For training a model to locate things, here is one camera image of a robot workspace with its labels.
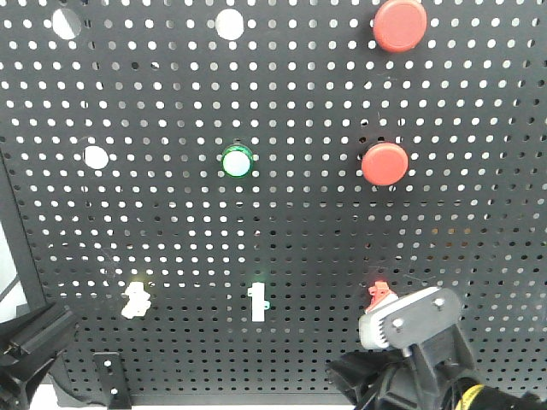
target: black bracket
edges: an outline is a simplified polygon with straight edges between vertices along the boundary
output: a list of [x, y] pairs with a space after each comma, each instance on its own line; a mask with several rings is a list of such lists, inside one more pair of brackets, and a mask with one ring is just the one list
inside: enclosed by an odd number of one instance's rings
[[131, 396], [127, 388], [126, 376], [118, 353], [102, 352], [93, 355], [109, 409], [130, 409]]
[[0, 408], [30, 407], [36, 389], [73, 341], [76, 316], [48, 305], [0, 324]]

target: bolt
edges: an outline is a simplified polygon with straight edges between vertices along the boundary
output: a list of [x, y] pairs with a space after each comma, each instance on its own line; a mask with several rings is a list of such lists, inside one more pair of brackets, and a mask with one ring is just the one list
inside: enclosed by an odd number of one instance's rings
[[404, 324], [404, 320], [401, 319], [401, 318], [397, 318], [397, 319], [394, 319], [391, 324], [393, 325], [393, 327], [397, 328], [397, 329], [400, 329], [403, 327], [403, 324]]
[[445, 302], [445, 299], [443, 299], [442, 297], [438, 297], [433, 301], [433, 305], [435, 305], [437, 308], [441, 308], [442, 306], [444, 306]]

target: pegboard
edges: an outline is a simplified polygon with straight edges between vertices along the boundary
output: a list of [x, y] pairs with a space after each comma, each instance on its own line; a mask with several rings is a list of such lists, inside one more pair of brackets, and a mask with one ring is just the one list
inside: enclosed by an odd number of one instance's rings
[[[136, 405], [344, 403], [325, 364], [360, 348], [384, 278], [455, 289], [488, 383], [546, 396], [547, 5], [422, 3], [426, 36], [392, 55], [378, 0], [0, 0], [15, 217], [47, 301], [82, 317], [67, 392], [100, 402], [92, 354], [111, 351]], [[219, 164], [235, 139], [244, 179]], [[393, 186], [362, 177], [375, 141], [409, 153]], [[135, 280], [152, 308], [128, 320]]]

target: hole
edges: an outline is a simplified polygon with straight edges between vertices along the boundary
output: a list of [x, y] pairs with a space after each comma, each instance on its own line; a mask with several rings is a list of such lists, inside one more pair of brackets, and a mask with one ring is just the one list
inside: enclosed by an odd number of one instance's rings
[[237, 40], [244, 31], [244, 20], [241, 13], [234, 9], [222, 10], [215, 20], [216, 32], [225, 40]]
[[82, 31], [82, 22], [71, 9], [57, 9], [51, 16], [51, 26], [63, 40], [77, 38]]
[[103, 169], [109, 164], [109, 155], [101, 147], [91, 145], [84, 149], [84, 162], [89, 168]]

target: metal bracket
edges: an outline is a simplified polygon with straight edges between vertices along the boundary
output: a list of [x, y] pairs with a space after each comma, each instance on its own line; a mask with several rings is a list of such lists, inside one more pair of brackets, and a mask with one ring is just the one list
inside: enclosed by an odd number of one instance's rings
[[93, 355], [108, 409], [130, 409], [131, 396], [118, 353], [102, 352]]
[[441, 289], [385, 317], [389, 344], [404, 349], [423, 343], [458, 323], [462, 303], [454, 291]]

